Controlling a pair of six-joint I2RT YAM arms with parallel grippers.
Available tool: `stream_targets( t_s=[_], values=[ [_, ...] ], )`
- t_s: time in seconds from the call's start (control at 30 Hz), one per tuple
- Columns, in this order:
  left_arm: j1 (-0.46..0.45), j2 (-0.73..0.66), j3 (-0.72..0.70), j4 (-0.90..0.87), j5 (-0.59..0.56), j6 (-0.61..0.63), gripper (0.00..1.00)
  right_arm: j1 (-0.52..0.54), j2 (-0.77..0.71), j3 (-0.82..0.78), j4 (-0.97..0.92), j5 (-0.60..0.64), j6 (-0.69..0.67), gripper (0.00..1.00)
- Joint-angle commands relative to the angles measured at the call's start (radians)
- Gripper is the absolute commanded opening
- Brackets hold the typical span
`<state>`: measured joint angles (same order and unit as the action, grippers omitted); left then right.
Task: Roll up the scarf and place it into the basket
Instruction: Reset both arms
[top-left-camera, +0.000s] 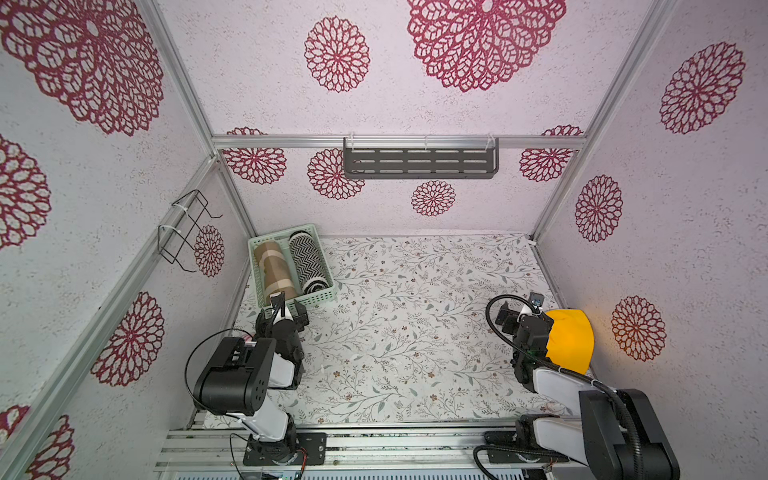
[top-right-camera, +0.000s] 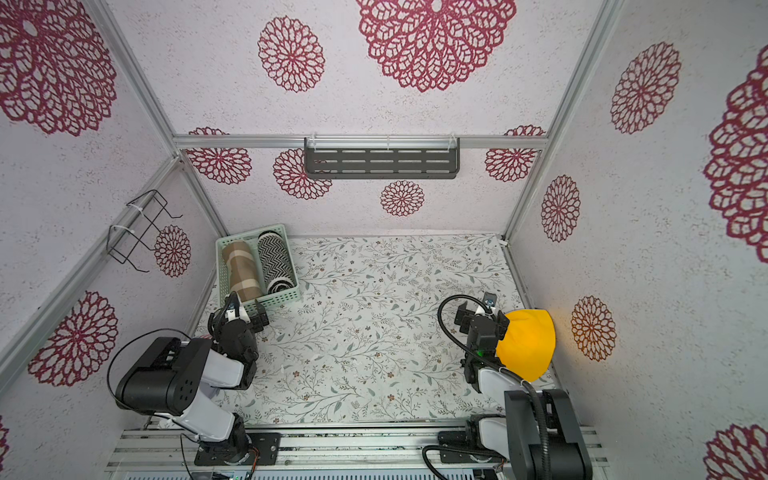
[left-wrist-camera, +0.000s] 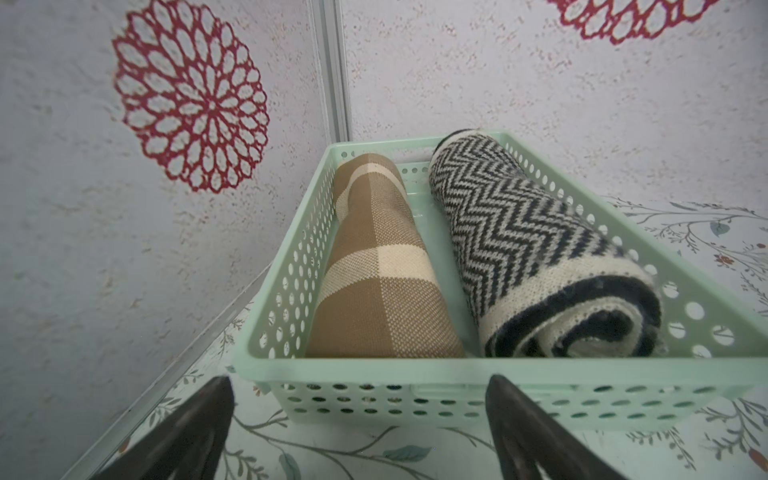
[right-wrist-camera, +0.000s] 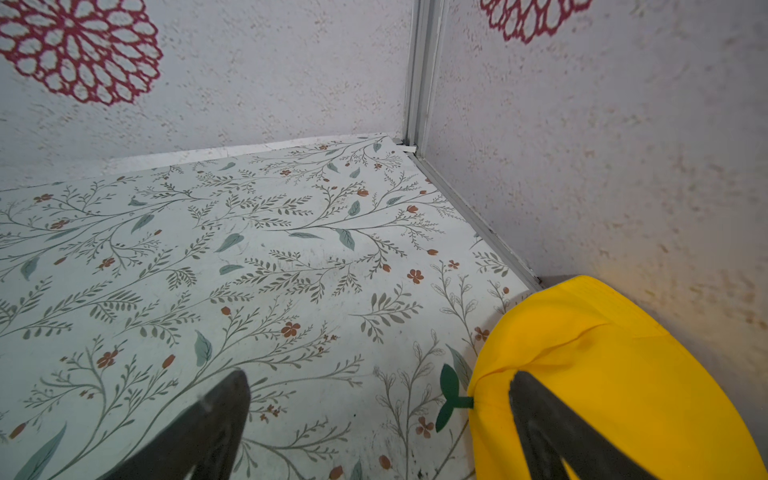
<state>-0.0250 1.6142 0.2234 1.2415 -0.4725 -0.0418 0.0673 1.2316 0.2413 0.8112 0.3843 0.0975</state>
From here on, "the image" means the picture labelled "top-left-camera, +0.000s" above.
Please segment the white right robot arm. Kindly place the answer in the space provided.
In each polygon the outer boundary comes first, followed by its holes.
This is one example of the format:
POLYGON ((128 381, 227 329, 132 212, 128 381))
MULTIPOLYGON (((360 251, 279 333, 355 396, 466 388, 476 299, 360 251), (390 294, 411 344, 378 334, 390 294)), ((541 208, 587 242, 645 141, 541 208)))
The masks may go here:
POLYGON ((491 331, 512 349, 526 390, 565 408, 524 415, 512 443, 486 442, 473 453, 500 452, 553 463, 575 461, 596 479, 678 479, 679 462, 648 396, 588 376, 594 332, 580 310, 542 307, 543 297, 502 294, 485 306, 491 331))

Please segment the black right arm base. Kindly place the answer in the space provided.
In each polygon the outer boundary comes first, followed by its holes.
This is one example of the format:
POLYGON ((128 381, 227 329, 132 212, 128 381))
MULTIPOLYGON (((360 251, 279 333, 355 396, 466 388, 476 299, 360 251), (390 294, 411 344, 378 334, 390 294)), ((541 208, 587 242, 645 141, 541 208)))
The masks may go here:
POLYGON ((549 414, 525 414, 516 422, 513 430, 490 430, 483 435, 491 464, 565 462, 569 458, 554 450, 542 447, 535 439, 533 422, 553 418, 549 414))

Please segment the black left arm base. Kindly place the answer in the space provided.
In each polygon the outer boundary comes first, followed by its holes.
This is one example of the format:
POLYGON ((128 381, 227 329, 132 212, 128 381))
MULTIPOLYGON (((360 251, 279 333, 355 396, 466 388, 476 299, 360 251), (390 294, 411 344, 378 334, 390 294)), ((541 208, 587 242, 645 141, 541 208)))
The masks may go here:
POLYGON ((328 435, 325 432, 297 430, 290 422, 282 440, 262 440, 250 434, 243 465, 247 467, 323 465, 328 435))

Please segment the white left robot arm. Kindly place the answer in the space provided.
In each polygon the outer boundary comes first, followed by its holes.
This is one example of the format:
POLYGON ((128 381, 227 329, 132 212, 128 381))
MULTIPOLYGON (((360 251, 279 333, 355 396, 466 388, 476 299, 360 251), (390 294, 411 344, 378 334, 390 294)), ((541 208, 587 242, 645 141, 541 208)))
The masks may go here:
POLYGON ((268 396, 270 390, 295 390, 303 375, 300 333, 308 325, 306 308, 293 313, 284 293, 270 296, 254 335, 221 338, 193 385, 187 387, 197 407, 237 419, 258 441, 278 443, 295 430, 290 414, 268 396))

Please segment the brown beige plaid scarf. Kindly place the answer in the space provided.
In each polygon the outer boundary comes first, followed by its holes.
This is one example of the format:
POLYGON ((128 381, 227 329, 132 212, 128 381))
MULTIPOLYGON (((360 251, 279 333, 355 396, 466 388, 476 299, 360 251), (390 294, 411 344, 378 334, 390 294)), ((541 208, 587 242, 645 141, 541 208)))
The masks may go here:
POLYGON ((288 262, 276 241, 259 244, 254 250, 253 260, 257 275, 262 280, 261 291, 266 301, 270 301, 275 294, 283 294, 286 300, 298 296, 288 262))

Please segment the black white zigzag scarf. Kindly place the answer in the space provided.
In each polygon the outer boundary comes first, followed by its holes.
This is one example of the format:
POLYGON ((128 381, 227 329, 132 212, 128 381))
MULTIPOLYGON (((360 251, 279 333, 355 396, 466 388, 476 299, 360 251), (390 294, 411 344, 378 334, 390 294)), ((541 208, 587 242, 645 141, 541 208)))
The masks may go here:
POLYGON ((320 246, 309 232, 303 230, 294 232, 289 237, 289 250, 303 295, 320 292, 330 287, 331 282, 320 246))

